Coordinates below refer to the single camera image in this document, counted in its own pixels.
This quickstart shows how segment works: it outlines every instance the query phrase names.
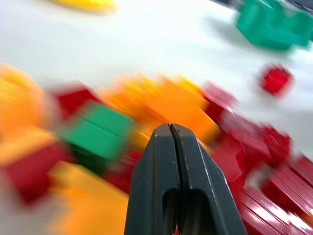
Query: red block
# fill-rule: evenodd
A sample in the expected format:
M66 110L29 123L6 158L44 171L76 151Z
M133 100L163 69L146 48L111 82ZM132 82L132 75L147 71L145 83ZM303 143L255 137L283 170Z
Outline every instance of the red block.
M223 171L233 198L238 203L246 179L243 147L233 138L226 137L210 156Z
M272 66L265 71L261 80L261 88L272 95L281 94L290 86L292 74L282 66Z
M129 194L134 167L141 157L141 153L130 150L118 163L117 168L104 174L104 179L120 190Z
M205 113L217 123L220 123L224 110L232 110L237 101L230 93L213 84L209 84L204 89L203 97L210 103Z
M264 181L261 190L286 211L295 213L304 220L311 216L313 189L288 166L282 166L270 179Z
M308 185L313 187L313 163L303 154L294 163L291 163L291 169Z
M229 112L224 115L220 128L224 135L231 136L243 146L246 154L245 168L247 174L262 162L268 162L271 159L260 126L235 112Z
M254 188L241 197L239 211L249 235L312 235L313 229Z
M87 87L80 83L66 85L65 88L60 88L57 93L54 93L54 96L58 101L64 120L70 118L88 101L100 102Z
M58 161L74 162L60 142L50 144L6 166L4 171L26 205L44 196L51 181L48 172Z
M266 162L268 165L276 167L290 158L291 138L288 134L281 134L272 126L264 126L262 136L271 156Z

